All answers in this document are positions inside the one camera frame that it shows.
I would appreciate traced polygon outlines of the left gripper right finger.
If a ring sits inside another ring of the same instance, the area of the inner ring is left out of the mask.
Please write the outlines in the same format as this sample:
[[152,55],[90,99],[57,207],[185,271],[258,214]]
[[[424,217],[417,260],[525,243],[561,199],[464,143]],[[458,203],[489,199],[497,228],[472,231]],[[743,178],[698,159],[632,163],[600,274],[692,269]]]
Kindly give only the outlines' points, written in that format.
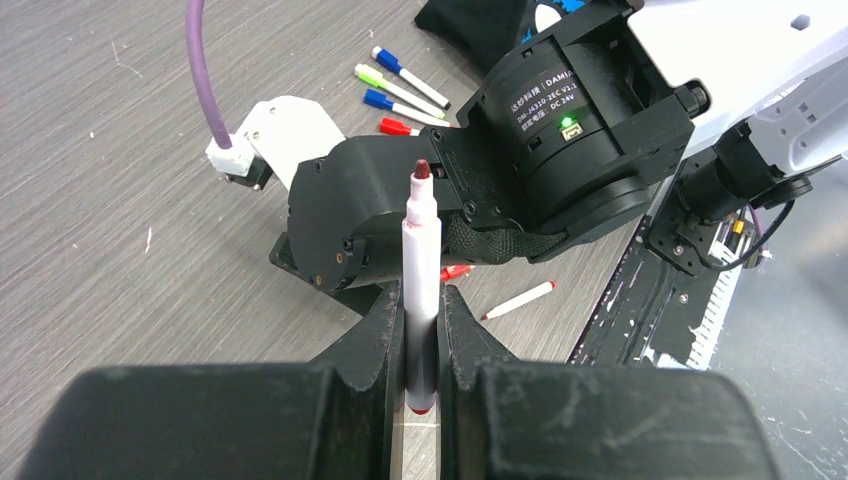
[[729,379],[687,369],[521,360],[441,292],[443,479],[776,479]]

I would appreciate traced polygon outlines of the green white pen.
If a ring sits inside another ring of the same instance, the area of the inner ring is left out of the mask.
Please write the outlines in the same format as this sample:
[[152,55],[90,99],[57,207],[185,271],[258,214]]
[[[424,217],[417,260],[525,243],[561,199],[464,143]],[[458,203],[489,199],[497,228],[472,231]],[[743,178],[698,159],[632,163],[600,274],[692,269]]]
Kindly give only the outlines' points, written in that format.
[[424,113],[427,113],[428,115],[430,115],[432,117],[435,117],[435,118],[438,118],[438,119],[444,119],[445,118],[445,113],[444,113],[443,110],[441,110],[440,108],[430,104],[428,101],[425,101],[425,100],[419,98],[418,96],[414,95],[413,93],[399,87],[398,85],[391,83],[390,81],[385,80],[383,82],[382,88],[384,90],[386,90],[387,92],[389,92],[390,94],[398,97],[399,99],[405,101],[406,103],[410,104],[411,106],[414,106],[415,108],[419,109],[420,111],[422,111]]

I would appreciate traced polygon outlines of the green pen cap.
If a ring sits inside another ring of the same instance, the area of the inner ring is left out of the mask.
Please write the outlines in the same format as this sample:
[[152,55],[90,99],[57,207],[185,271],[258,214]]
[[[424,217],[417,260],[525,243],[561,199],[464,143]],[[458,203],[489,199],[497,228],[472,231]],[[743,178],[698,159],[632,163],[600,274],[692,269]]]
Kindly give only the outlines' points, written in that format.
[[359,79],[375,88],[384,89],[387,86],[384,75],[369,65],[357,64],[354,67],[354,73]]

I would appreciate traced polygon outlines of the blue capped white pen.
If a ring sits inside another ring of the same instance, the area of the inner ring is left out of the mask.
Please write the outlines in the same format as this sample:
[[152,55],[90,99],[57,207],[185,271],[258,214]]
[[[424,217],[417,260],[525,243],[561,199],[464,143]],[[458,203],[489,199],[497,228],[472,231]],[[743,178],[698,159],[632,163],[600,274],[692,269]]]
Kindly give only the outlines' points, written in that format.
[[406,69],[400,63],[399,59],[388,50],[380,46],[375,46],[371,51],[371,57],[384,69],[402,78],[420,93],[423,93],[429,100],[434,101],[442,109],[449,109],[451,107],[451,102],[447,97],[436,91],[430,85],[414,75],[411,71]]

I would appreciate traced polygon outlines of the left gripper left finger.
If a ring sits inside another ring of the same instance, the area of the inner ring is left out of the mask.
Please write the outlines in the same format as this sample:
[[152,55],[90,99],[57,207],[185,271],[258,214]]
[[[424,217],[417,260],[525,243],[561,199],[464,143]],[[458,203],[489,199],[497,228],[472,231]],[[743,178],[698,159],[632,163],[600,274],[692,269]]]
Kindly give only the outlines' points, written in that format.
[[116,366],[60,395],[23,479],[398,479],[398,285],[307,362]]

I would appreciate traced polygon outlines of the blue pen cap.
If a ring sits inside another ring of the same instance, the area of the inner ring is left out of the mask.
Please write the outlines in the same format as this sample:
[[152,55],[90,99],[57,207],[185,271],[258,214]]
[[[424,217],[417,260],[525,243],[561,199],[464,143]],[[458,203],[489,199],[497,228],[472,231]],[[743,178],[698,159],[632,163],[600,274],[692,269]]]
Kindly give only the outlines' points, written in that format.
[[374,90],[374,89],[367,89],[366,90],[364,97],[363,97],[363,102],[368,106],[371,106],[371,107],[374,107],[374,108],[377,108],[377,109],[380,109],[380,110],[392,111],[394,106],[395,106],[395,103],[393,101],[389,100],[386,95],[384,95],[383,93],[380,93],[379,91]]

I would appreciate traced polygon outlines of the red pen cap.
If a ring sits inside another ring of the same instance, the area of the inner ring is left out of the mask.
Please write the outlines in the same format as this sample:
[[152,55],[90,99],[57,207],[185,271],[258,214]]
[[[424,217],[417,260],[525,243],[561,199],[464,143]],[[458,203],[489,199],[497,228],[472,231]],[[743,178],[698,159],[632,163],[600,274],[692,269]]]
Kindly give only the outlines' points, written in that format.
[[378,131],[383,134],[393,136],[411,136],[412,128],[400,120],[383,117],[380,121]]
[[464,275],[468,275],[474,269],[473,265],[449,265],[444,267],[440,273],[440,281],[447,282]]

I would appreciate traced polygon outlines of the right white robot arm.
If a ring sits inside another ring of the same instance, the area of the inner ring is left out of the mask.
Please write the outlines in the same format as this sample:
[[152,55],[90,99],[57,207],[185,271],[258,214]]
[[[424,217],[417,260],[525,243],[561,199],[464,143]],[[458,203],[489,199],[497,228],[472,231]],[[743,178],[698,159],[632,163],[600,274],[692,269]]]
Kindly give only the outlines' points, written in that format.
[[419,160],[445,263],[550,260],[644,214],[683,159],[684,223],[810,189],[841,153],[836,92],[779,106],[847,57],[843,1],[430,1],[418,28],[484,73],[454,127],[356,136],[301,163],[271,261],[329,292],[399,278]]

